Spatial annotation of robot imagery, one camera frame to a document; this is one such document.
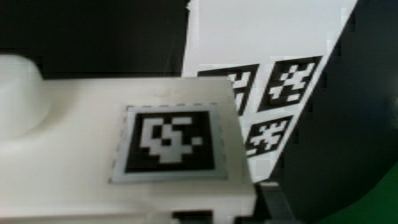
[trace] black object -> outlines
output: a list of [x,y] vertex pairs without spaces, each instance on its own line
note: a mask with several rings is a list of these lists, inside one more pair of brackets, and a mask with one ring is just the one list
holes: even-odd
[[182,224],[214,224],[212,211],[173,212],[173,218],[180,220]]
[[0,53],[47,79],[182,75],[187,0],[0,0]]
[[297,220],[279,184],[256,185],[256,207],[251,217],[237,217],[235,224],[304,224]]

